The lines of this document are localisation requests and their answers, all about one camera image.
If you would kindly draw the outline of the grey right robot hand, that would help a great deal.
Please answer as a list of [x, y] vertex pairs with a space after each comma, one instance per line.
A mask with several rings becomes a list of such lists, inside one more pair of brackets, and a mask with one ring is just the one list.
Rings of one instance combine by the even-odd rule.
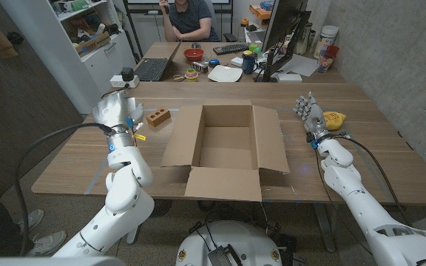
[[307, 97], [301, 96], [295, 103], [293, 112], [302, 120], [307, 135], [319, 142], [327, 138], [330, 132], [327, 130], [322, 109], [313, 94], [309, 92]]

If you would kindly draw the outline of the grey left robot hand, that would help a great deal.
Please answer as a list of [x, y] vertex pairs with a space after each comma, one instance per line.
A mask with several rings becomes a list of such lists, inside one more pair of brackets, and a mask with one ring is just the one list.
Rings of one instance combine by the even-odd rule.
[[125, 91], [112, 92], [102, 98], [92, 108], [96, 123], [114, 127], [118, 125], [137, 125], [143, 120], [143, 104]]

